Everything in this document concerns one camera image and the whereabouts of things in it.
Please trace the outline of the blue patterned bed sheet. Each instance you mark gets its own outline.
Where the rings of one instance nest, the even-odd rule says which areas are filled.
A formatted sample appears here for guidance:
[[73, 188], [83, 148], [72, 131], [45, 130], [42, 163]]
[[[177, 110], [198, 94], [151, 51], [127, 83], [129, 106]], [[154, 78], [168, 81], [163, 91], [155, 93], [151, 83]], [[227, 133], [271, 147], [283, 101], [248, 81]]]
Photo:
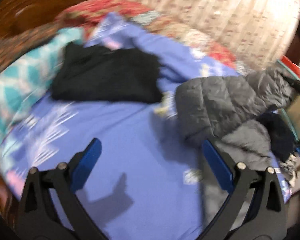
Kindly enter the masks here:
[[[204, 225], [200, 214], [198, 154], [181, 136], [175, 93], [191, 79], [241, 74], [113, 12], [82, 46], [94, 45], [155, 55], [161, 101], [55, 100], [49, 90], [4, 142], [12, 159], [6, 171], [11, 190], [20, 203], [30, 168], [46, 171], [68, 163], [97, 138], [101, 155], [75, 195], [106, 239], [198, 239], [210, 222]], [[61, 223], [71, 229], [56, 191], [50, 194]], [[250, 189], [233, 230], [253, 194]]]

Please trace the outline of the beige leaf pattern curtain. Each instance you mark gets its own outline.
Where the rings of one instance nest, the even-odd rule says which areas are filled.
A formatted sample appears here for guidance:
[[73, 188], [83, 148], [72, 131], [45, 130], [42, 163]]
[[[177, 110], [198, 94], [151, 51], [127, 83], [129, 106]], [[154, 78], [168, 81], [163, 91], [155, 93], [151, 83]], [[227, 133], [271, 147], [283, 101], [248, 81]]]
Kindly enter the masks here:
[[175, 16], [232, 51], [254, 69], [289, 48], [300, 20], [300, 0], [130, 0]]

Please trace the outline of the folded black garment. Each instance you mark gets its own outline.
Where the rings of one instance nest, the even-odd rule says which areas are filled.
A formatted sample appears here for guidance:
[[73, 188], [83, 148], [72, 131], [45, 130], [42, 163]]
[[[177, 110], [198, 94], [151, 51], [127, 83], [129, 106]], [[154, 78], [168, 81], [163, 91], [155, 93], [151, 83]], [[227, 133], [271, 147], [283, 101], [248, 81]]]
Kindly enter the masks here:
[[160, 63], [138, 48], [111, 50], [69, 43], [51, 84], [51, 96], [66, 101], [131, 101], [162, 99], [157, 80]]

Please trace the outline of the teal white patterned pillow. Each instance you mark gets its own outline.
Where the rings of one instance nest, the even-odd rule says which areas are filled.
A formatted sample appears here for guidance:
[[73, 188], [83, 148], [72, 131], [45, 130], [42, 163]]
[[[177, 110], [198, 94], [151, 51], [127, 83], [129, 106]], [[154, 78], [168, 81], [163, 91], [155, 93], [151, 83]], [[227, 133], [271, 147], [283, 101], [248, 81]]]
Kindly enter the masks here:
[[83, 28], [63, 28], [50, 42], [29, 51], [0, 73], [0, 144], [50, 87], [62, 65], [64, 47], [83, 41]]

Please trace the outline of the red folded cloth on box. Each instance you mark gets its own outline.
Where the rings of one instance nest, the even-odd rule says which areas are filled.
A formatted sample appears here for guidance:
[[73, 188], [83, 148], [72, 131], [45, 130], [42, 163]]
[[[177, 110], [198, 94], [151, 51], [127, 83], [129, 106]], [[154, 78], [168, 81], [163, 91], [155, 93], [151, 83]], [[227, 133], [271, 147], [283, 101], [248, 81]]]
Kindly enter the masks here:
[[288, 57], [285, 55], [282, 55], [280, 58], [280, 61], [288, 67], [294, 74], [297, 75], [298, 78], [300, 78], [300, 67], [297, 64], [294, 64]]

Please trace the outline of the grey puffer jacket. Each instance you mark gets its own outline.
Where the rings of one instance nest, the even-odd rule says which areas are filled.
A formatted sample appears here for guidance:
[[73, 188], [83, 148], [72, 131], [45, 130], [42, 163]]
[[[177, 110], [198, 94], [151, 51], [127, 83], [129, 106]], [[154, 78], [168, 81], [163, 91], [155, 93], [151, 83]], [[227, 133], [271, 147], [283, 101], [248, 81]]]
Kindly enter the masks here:
[[215, 139], [220, 150], [250, 169], [264, 171], [272, 166], [279, 172], [279, 160], [270, 148], [270, 133], [259, 117], [288, 106], [293, 96], [294, 90], [276, 68], [247, 75], [198, 77], [177, 88], [180, 133], [198, 154], [204, 225], [211, 222], [227, 194], [202, 153], [203, 141]]

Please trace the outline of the black white patterned garment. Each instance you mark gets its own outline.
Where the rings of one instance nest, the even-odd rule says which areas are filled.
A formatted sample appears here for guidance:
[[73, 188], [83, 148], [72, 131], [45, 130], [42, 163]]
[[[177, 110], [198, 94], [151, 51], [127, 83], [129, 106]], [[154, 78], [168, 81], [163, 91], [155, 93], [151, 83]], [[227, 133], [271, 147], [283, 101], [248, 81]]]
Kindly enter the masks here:
[[297, 169], [300, 166], [300, 158], [290, 154], [289, 158], [283, 162], [279, 161], [280, 171], [283, 174], [289, 186], [294, 188], [297, 179]]

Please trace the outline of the red floral patchwork quilt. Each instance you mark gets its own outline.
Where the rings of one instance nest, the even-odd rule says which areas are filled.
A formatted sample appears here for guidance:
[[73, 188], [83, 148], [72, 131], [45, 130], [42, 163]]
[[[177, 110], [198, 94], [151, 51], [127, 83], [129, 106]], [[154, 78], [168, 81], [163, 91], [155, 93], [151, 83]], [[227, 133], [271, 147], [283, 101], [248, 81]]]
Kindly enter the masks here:
[[249, 74], [253, 70], [240, 61], [229, 49], [211, 36], [199, 31], [174, 16], [168, 16], [138, 2], [128, 0], [88, 0], [71, 6], [55, 17], [55, 22], [70, 27], [82, 27], [85, 37], [92, 35], [93, 29], [110, 12], [117, 12], [125, 20], [141, 26], [146, 31], [171, 38], [189, 46], [240, 74]]

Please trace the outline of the dark navy fleece garment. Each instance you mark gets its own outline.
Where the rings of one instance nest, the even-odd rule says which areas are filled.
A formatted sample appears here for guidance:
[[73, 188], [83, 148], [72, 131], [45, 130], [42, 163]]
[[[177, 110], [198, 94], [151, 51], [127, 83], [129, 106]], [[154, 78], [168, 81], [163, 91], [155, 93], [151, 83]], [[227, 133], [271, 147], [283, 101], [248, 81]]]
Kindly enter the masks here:
[[268, 131], [270, 149], [281, 161], [286, 162], [293, 153], [295, 137], [279, 114], [264, 113], [256, 119]]

